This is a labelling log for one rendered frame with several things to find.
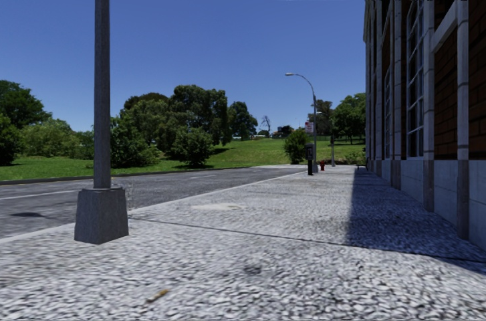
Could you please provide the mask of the trees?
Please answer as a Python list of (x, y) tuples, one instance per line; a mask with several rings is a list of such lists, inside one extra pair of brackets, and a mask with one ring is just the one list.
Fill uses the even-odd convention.
[(92, 159), (94, 133), (76, 132), (43, 109), (29, 88), (0, 80), (0, 166), (19, 156)]
[(257, 125), (246, 103), (228, 103), (223, 90), (179, 85), (169, 97), (156, 92), (132, 96), (111, 119), (111, 165), (145, 167), (162, 156), (176, 160), (171, 146), (181, 128), (209, 133), (214, 154), (216, 146), (225, 146), (236, 136), (248, 139), (256, 134)]
[(346, 96), (333, 107), (332, 102), (316, 101), (316, 114), (308, 114), (308, 121), (316, 123), (317, 135), (347, 138), (365, 137), (366, 127), (366, 94), (357, 93)]

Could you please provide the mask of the grey street lamp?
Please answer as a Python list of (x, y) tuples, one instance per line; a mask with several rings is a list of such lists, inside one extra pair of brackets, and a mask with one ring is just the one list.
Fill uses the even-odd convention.
[(314, 135), (314, 143), (311, 144), (310, 148), (307, 148), (307, 151), (310, 152), (310, 158), (308, 159), (308, 175), (312, 176), (314, 173), (318, 172), (318, 165), (316, 161), (316, 155), (317, 155), (317, 131), (316, 131), (316, 112), (317, 112), (317, 106), (316, 106), (316, 95), (314, 92), (314, 87), (310, 83), (310, 81), (305, 78), (303, 75), (300, 74), (295, 74), (295, 73), (285, 73), (285, 76), (299, 76), (302, 77), (309, 85), (312, 90), (312, 96), (313, 96), (313, 106), (314, 106), (314, 112), (313, 112), (313, 117), (314, 117), (314, 122), (311, 125), (312, 128), (312, 133)]
[(330, 117), (328, 114), (320, 111), (316, 111), (316, 115), (321, 114), (325, 116), (328, 120), (328, 124), (330, 125), (330, 148), (331, 148), (331, 166), (336, 167), (335, 164), (335, 150), (334, 150), (334, 122), (332, 120), (332, 117)]

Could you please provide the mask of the grey pole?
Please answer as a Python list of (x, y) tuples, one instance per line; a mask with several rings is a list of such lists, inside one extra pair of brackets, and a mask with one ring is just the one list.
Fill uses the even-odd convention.
[(128, 234), (125, 190), (111, 178), (110, 0), (95, 0), (94, 178), (78, 194), (74, 239), (99, 245)]

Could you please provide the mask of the red brick building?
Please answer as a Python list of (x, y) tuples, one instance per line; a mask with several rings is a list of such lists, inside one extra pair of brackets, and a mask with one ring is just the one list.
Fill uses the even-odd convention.
[(486, 0), (364, 0), (366, 160), (486, 251)]

